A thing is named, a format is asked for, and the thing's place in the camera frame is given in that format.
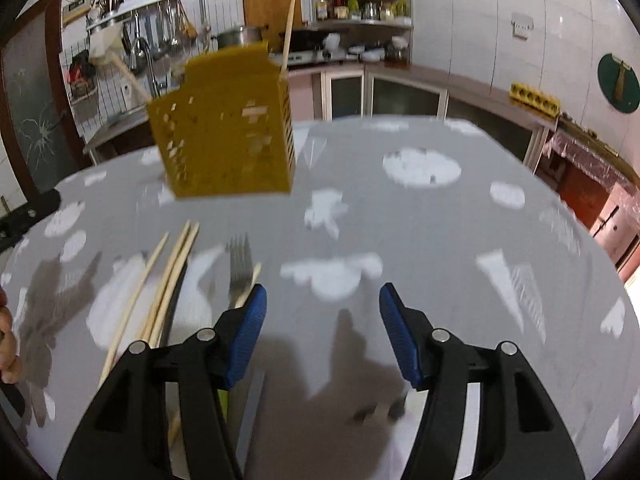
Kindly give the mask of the person's left hand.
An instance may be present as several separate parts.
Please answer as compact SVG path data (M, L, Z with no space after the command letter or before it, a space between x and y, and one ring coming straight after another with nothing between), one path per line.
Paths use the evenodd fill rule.
M13 318L8 309L8 298L0 289L0 370L5 384L16 384L22 374L22 363L17 355L17 341L12 332Z

